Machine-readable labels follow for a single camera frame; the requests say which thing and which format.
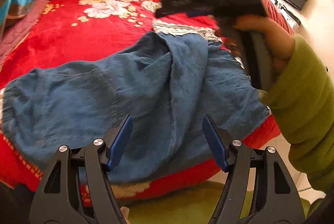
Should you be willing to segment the green right sleeve forearm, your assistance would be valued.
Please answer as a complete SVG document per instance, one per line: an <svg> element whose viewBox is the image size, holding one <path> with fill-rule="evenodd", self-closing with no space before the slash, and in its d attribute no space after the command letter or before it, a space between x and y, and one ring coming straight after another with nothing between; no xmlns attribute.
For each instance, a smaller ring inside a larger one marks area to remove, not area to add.
<svg viewBox="0 0 334 224"><path fill-rule="evenodd" d="M268 92L260 92L284 138L289 161L313 189L333 185L333 83L325 65L300 35L287 66Z"/></svg>

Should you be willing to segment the green left sleeve forearm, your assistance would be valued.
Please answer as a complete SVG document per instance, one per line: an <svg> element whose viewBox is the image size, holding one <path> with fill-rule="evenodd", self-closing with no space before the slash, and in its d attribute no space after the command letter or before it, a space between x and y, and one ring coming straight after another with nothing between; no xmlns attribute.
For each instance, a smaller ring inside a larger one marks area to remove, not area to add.
<svg viewBox="0 0 334 224"><path fill-rule="evenodd" d="M123 202L121 212L128 223L208 223L223 188L206 181L158 198Z"/></svg>

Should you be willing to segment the right hand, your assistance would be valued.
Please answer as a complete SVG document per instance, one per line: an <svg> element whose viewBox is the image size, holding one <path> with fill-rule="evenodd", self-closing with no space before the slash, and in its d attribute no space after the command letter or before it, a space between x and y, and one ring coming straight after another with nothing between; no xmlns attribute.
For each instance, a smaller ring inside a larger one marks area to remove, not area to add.
<svg viewBox="0 0 334 224"><path fill-rule="evenodd" d="M239 31L256 31L264 36L266 46L270 52L273 64L275 78L278 78L287 66L293 52L295 41L294 38L278 23L269 17L257 15L243 15L235 19L224 20L215 18L217 28L215 35L223 37L224 47L226 47L233 56L241 57L241 50L237 46L237 41L229 37L224 30L225 27L232 27Z"/></svg>

